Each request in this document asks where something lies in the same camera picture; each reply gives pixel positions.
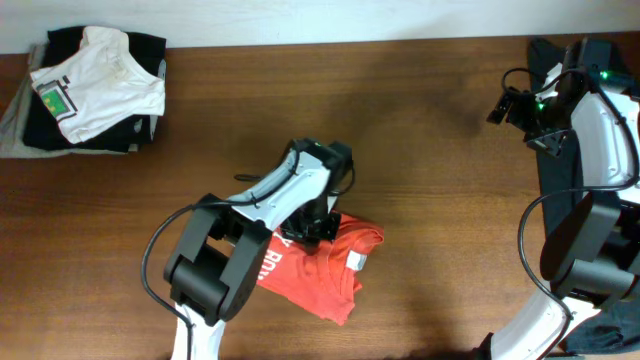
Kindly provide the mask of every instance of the brown wooden surface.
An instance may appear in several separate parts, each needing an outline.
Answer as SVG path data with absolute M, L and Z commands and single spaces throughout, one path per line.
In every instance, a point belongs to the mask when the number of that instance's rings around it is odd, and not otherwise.
M 566 45 L 577 36 L 555 37 Z M 638 34 L 615 35 L 640 72 Z M 169 50 L 156 142 L 127 156 L 0 161 L 0 358 L 161 359 L 176 320 L 140 284 L 140 257 L 175 209 L 264 173 L 291 138 L 353 147 L 339 209 L 384 226 L 344 327 L 257 288 L 222 358 L 381 359 L 464 350 L 504 326 L 534 286 L 516 227 L 538 193 L 534 152 L 484 122 L 523 37 Z M 7 106 L 26 56 L 0 57 Z M 514 84 L 526 85 L 524 78 Z M 152 286 L 184 221 L 152 256 Z M 533 263 L 540 212 L 527 232 Z

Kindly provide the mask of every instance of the black fabric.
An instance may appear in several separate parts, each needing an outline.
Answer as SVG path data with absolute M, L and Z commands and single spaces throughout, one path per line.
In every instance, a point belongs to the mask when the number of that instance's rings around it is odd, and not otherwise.
M 84 26 L 76 26 L 49 31 L 49 45 L 42 67 L 56 66 L 73 56 L 80 47 L 83 30 Z M 127 35 L 129 36 L 129 52 L 136 62 L 148 73 L 158 74 L 158 68 L 165 55 L 166 39 L 140 33 L 127 33 Z M 149 144 L 152 142 L 150 119 L 149 115 L 132 115 L 100 135 L 74 145 L 62 135 L 57 122 L 34 91 L 23 142 L 27 146 L 44 150 L 81 148 L 126 153 L 129 151 L 130 144 Z M 142 121 L 142 128 L 136 132 L 135 126 L 140 121 Z
M 563 62 L 564 52 L 544 39 L 535 39 L 528 50 L 529 69 L 546 75 L 556 64 Z M 532 79 L 532 90 L 538 90 L 542 85 Z M 541 153 L 537 153 L 536 158 L 541 193 L 583 185 L 580 147 L 575 133 L 567 138 L 559 158 Z M 542 204 L 547 235 L 560 225 L 580 199 L 581 194 L 575 193 L 554 196 Z M 563 346 L 574 354 L 619 354 L 640 350 L 640 299 L 618 302 L 608 312 L 582 323 L 567 336 Z

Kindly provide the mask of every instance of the stack of folded clothes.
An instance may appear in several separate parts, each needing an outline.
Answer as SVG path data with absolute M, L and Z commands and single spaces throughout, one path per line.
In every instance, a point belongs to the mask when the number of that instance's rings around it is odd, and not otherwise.
M 48 37 L 0 122 L 0 157 L 126 154 L 150 144 L 164 114 L 166 40 L 96 26 Z

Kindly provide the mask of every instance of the white tag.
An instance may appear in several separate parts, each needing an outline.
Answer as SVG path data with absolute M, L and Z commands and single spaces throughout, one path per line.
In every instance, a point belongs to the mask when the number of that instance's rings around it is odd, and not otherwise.
M 351 250 L 347 257 L 347 267 L 349 269 L 360 271 L 364 267 L 364 263 L 367 261 L 367 255 L 358 254 Z

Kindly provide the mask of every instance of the white wall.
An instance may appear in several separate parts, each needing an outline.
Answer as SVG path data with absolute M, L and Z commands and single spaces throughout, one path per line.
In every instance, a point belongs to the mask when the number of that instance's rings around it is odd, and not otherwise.
M 640 0 L 0 0 L 0 53 L 94 24 L 170 47 L 640 30 Z

